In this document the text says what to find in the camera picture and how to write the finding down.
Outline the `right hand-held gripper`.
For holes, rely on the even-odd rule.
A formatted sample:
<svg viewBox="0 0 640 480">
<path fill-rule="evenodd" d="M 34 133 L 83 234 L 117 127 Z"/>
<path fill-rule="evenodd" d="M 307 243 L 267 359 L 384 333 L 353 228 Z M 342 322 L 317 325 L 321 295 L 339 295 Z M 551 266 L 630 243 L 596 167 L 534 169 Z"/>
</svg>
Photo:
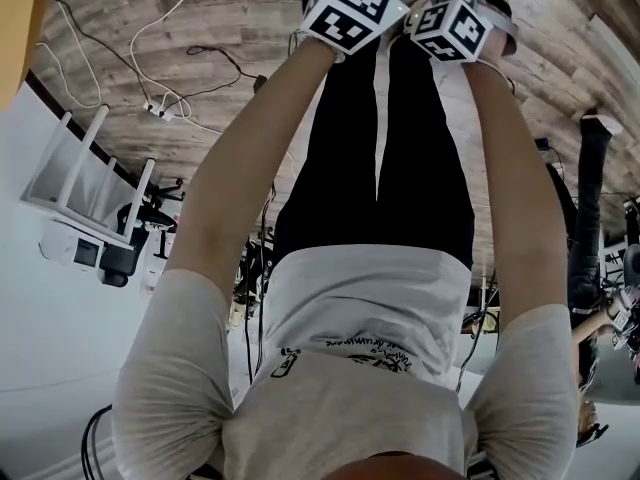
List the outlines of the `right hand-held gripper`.
<svg viewBox="0 0 640 480">
<path fill-rule="evenodd" d="M 475 62 L 493 29 L 477 0 L 430 0 L 416 15 L 411 40 L 440 62 Z"/>
</svg>

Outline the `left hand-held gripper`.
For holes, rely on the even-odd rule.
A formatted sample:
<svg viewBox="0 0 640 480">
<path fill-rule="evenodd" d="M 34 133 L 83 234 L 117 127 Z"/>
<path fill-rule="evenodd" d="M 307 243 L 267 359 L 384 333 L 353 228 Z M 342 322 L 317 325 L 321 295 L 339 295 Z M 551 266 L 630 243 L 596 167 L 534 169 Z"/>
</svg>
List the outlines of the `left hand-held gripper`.
<svg viewBox="0 0 640 480">
<path fill-rule="evenodd" d="M 307 0 L 301 32 L 352 55 L 409 11 L 403 0 Z"/>
</svg>

